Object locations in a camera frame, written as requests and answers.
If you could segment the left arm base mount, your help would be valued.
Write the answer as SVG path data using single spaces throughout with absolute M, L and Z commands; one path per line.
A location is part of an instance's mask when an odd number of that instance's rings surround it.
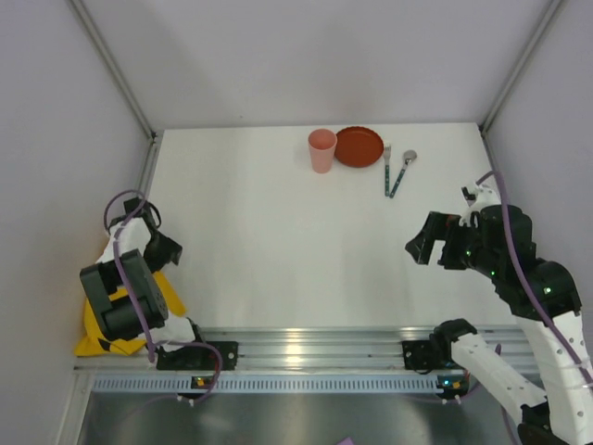
M 239 344 L 235 341 L 211 341 L 222 357 L 222 371 L 235 369 Z M 220 366 L 212 350 L 197 347 L 181 347 L 177 350 L 158 349 L 157 369 L 159 371 L 214 371 Z

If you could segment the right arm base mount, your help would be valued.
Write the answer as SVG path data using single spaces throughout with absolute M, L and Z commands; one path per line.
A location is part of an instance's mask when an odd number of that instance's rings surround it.
M 460 369 L 456 363 L 445 359 L 430 340 L 404 340 L 401 347 L 406 370 L 427 375 L 433 371 Z

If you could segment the yellow pikachu placemat cloth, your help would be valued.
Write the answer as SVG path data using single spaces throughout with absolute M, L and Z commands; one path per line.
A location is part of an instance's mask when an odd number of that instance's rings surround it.
M 139 249 L 121 254 L 122 270 L 150 329 L 163 328 L 186 308 L 162 271 L 151 273 Z M 143 325 L 114 260 L 80 270 L 85 294 L 84 335 L 74 349 L 78 357 L 108 353 L 133 355 L 146 345 Z

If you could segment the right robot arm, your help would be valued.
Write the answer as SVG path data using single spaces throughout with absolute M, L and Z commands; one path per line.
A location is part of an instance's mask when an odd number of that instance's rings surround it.
M 429 336 L 433 356 L 421 371 L 454 364 L 472 375 L 515 423 L 523 444 L 592 441 L 592 363 L 583 335 L 582 303 L 572 275 L 536 254 L 532 220 L 488 185 L 463 187 L 462 214 L 432 211 L 406 251 L 449 271 L 488 278 L 523 331 L 542 384 L 536 386 L 487 346 L 464 319 L 445 321 Z

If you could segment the pink plastic cup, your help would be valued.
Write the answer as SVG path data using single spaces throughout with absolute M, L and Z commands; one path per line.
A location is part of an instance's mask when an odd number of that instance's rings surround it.
M 331 170 L 337 145 L 336 134 L 328 129 L 314 130 L 309 134 L 308 144 L 311 168 L 316 173 L 327 173 Z

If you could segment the spoon with green handle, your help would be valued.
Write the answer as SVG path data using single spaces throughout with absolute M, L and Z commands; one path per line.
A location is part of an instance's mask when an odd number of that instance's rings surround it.
M 390 190 L 390 193 L 388 195 L 389 198 L 393 198 L 395 196 L 395 194 L 396 194 L 396 192 L 397 192 L 397 190 L 398 190 L 398 188 L 399 188 L 399 186 L 400 186 L 400 184 L 401 184 L 401 182 L 403 180 L 403 177 L 404 177 L 404 175 L 405 175 L 405 173 L 406 173 L 406 171 L 407 171 L 407 169 L 409 167 L 409 165 L 414 160 L 417 159 L 417 152 L 415 150 L 407 150 L 407 151 L 405 151 L 403 153 L 402 159 L 403 159 L 402 166 L 401 166 L 401 169 L 400 169 L 399 174 L 397 176 L 397 179 L 396 179 L 393 187 Z

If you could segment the red plastic plate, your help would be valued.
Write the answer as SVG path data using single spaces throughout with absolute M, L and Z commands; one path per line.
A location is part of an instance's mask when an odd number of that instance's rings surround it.
M 374 130 L 350 126 L 337 132 L 334 157 L 351 168 L 373 165 L 384 154 L 384 142 Z

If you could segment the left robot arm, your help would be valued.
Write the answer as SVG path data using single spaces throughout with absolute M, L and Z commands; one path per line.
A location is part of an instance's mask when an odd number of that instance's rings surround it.
M 148 338 L 164 352 L 202 340 L 164 274 L 167 266 L 180 263 L 183 247 L 160 232 L 160 213 L 151 202 L 132 197 L 123 209 L 119 217 L 104 220 L 107 245 L 80 271 L 85 303 L 84 335 L 74 350 L 78 357 L 130 356 L 146 347 Z

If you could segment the fork with green handle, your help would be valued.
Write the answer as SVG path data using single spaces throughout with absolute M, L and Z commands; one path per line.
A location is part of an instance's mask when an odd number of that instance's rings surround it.
M 392 146 L 390 143 L 385 143 L 383 160 L 384 160 L 384 192 L 385 196 L 389 197 L 390 194 L 390 158 L 391 158 Z

